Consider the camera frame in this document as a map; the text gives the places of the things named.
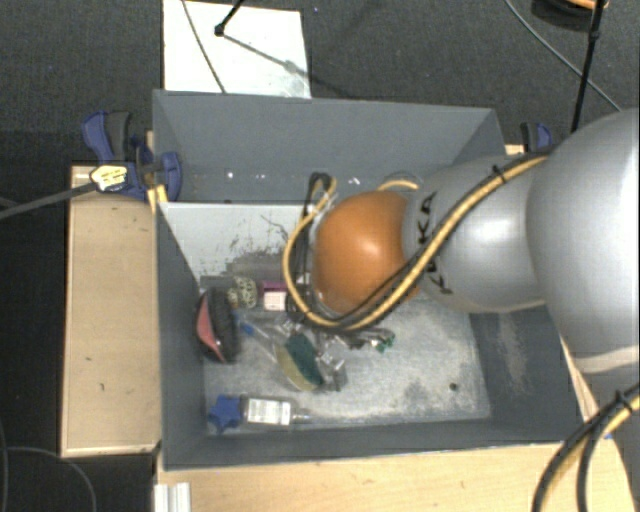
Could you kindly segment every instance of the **white paper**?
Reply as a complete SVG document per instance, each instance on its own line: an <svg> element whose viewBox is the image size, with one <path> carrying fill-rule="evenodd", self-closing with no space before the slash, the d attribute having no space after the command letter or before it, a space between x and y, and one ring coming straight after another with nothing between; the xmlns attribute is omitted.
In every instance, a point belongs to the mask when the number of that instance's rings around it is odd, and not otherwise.
<svg viewBox="0 0 640 512"><path fill-rule="evenodd" d="M241 7L225 37L214 28L230 5L186 2L196 32L227 93L310 98L299 12ZM164 87L221 92L180 0L164 0Z"/></svg>

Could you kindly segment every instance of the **cable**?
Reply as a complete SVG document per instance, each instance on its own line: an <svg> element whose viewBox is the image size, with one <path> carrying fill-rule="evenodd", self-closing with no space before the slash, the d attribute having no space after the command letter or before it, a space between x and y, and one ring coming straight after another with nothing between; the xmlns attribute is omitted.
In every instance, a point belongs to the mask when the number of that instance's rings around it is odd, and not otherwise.
<svg viewBox="0 0 640 512"><path fill-rule="evenodd" d="M589 45L587 47L587 55L582 66L582 75L580 76L580 88L578 89L578 97L576 98L576 106L573 111L573 121L571 122L571 133L578 129L580 124L580 114L582 113L582 103L584 102L584 94L587 90L587 82L589 81L589 72L591 70L591 62L593 62L593 54L596 50L596 41L600 37L600 20L604 11L604 2L606 0L596 0L595 11L591 18L591 26L589 27Z"/></svg>
<svg viewBox="0 0 640 512"><path fill-rule="evenodd" d="M636 398L633 400L635 404L635 408L637 409L640 406L640 398L637 396L638 391L640 390L640 383L635 384L631 388L629 388L624 393L621 393L622 396L627 397L629 395L635 394ZM531 504L531 512L541 512L542 506L544 503L544 499L546 497L547 491L551 488L552 484L558 478L558 475L561 474L561 469L566 468L567 462L571 459L571 456L576 452L582 450L587 443L588 437L594 431L594 429L599 428L598 426L601 424L603 419L611 417L615 415L615 417L610 421L609 426L605 426L604 434L609 432L613 432L619 425L626 419L623 417L624 415L620 415L617 413L619 410L620 404L623 404L623 413L626 411L624 409L624 402L620 402L619 397L613 402L605 405L598 411L598 413L590 418L587 422L582 424L571 436L562 444L560 449L555 453L549 464L547 465L544 473L540 477L538 482L538 486L535 491L535 495L533 497L533 502Z"/></svg>
<svg viewBox="0 0 640 512"><path fill-rule="evenodd" d="M615 402L615 409L610 414L603 416L601 421L591 432L589 439L586 441L586 445L580 458L580 466L578 468L578 484L577 484L577 499L578 509L580 512L588 512L587 505L587 477L589 474L589 464L591 463L591 457L593 456L596 446L600 439L607 434L614 432L624 421L631 416L632 411L637 411L640 408L640 395L636 391L635 398L630 401L624 396L624 393L620 393Z"/></svg>
<svg viewBox="0 0 640 512"><path fill-rule="evenodd" d="M538 42L540 42L540 44L542 44L547 50L549 50L553 55L560 59L560 61L576 75L582 77L582 72L576 66L569 62L566 57L564 57L558 50L551 46L551 44L549 44L546 39L544 39L538 32L536 32L531 25L529 25L527 20L525 20L522 15L516 10L514 5L511 3L511 0L503 0L503 2L513 13L513 15L518 18L518 21L522 23L522 25L524 25L524 27L531 33L533 37L538 40ZM598 93L598 95L600 95L602 99L609 103L609 105L611 105L615 110L617 110L618 112L622 110L615 101L613 101L602 89L600 89L600 87L594 84L591 80L587 80L587 83L593 88L595 92Z"/></svg>
<svg viewBox="0 0 640 512"><path fill-rule="evenodd" d="M409 180L390 180L385 181L382 185L380 185L377 190L387 190L392 187L404 187L410 190L418 190L420 187L417 183Z"/></svg>
<svg viewBox="0 0 640 512"><path fill-rule="evenodd" d="M95 192L95 190L96 190L96 185L95 183L91 182L91 183L86 183L84 185L80 185L79 187L72 188L70 190L65 190L63 192L58 192L57 194L52 194L50 196L43 197L41 199L36 199L35 201L31 201L26 204L19 204L17 206L12 206L11 208L7 208L6 210L0 211L0 220L13 217L14 215L18 215L20 213L26 213L28 211L41 208L43 206L55 204L60 201L73 199L74 197L78 197L88 192Z"/></svg>
<svg viewBox="0 0 640 512"><path fill-rule="evenodd" d="M304 216L298 225L294 228L287 244L285 245L282 268L284 279L287 284L287 289L295 305L298 307L301 313L305 315L307 319L312 321L322 328L343 329L345 331L356 331L368 327L374 323L381 321L386 315L388 315L393 308L406 296L407 293L415 286L418 279L421 277L422 272L427 267L429 262L433 259L435 254L440 250L442 245L447 241L447 238L455 228L458 226L464 216L471 211L480 201L491 194L500 186L506 184L510 180L526 172L532 167L542 162L546 156L539 154L524 155L523 157L514 160L502 169L497 175L490 175L485 180L481 181L470 193L463 197L444 217L444 220L433 231L432 236L428 242L421 248L420 253L416 256L416 261L410 268L407 269L406 275L402 277L402 280L391 287L389 293L385 294L381 303L378 303L376 307L359 315L357 319L351 320L345 324L343 322L336 321L334 318L327 318L315 313L311 310L309 305L300 296L295 283L290 273L289 258L293 245L296 243L297 238L307 228L313 219L324 209L328 202L328 197L332 196L335 191L335 179L332 178L332 185L327 190L323 199L318 203L316 208L307 216Z"/></svg>
<svg viewBox="0 0 640 512"><path fill-rule="evenodd" d="M187 2L185 0L180 0L180 1L182 2L182 8L184 9L184 13L187 16L187 20L189 21L191 32L193 32L193 36L196 38L196 43L198 43L198 46L200 47L200 51L202 52L202 56L204 57L204 60L207 61L207 65L209 66L209 70L213 75L213 79L216 81L216 84L218 84L218 87L220 88L220 92L222 94L226 94L227 90L222 85L222 82L220 81L220 77L218 76L218 73L216 73L216 70L213 68L213 64L211 64L211 61L209 60L209 56L207 55L207 52L204 49L204 46L202 45L202 41L200 40L200 36L196 31L196 27L193 24L193 20L191 19L191 14L189 14L189 9L187 9Z"/></svg>
<svg viewBox="0 0 640 512"><path fill-rule="evenodd" d="M98 511L98 500L96 499L96 492L91 484L91 480L87 474L78 466L75 462L59 457L57 454L50 452L49 450L43 450L42 448L31 448L28 446L7 446L7 439L4 435L4 427L2 420L0 420L0 451L2 452L2 501L0 502L0 512L6 512L7 503L9 500L9 452L13 453L29 453L42 455L54 459L56 462L62 462L70 466L80 478L84 481L89 496L91 497L91 510L92 512Z"/></svg>

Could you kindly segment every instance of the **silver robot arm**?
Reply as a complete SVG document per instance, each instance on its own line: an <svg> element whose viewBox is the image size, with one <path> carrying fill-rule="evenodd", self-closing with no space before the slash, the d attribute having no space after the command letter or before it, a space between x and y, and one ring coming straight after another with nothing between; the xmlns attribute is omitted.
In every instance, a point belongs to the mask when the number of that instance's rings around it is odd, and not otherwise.
<svg viewBox="0 0 640 512"><path fill-rule="evenodd" d="M407 208L405 254L496 163L427 175ZM467 312L545 303L596 400L611 401L639 378L638 172L637 109L585 127L472 210L421 286ZM640 418L615 439L637 508Z"/></svg>

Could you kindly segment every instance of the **clamp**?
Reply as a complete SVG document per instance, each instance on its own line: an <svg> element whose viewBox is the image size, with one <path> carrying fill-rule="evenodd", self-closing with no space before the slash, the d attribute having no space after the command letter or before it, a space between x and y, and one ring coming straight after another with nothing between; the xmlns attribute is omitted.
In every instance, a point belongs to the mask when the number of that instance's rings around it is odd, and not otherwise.
<svg viewBox="0 0 640 512"><path fill-rule="evenodd" d="M138 137L128 137L131 114L100 110L82 123L82 137L98 157L100 167L91 174L99 192L119 193L139 201L146 201L151 188L147 174L164 174L167 197L175 201L182 187L182 167L175 152L166 152L154 161L151 149ZM117 164L112 168L103 168Z"/></svg>

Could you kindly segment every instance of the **white bracket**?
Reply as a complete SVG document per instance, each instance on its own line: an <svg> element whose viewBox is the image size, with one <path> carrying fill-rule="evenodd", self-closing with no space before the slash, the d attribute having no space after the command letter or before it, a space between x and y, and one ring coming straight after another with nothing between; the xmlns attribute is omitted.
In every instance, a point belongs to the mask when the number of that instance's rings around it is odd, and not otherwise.
<svg viewBox="0 0 640 512"><path fill-rule="evenodd" d="M153 487L154 512L191 512L191 485L156 484Z"/></svg>

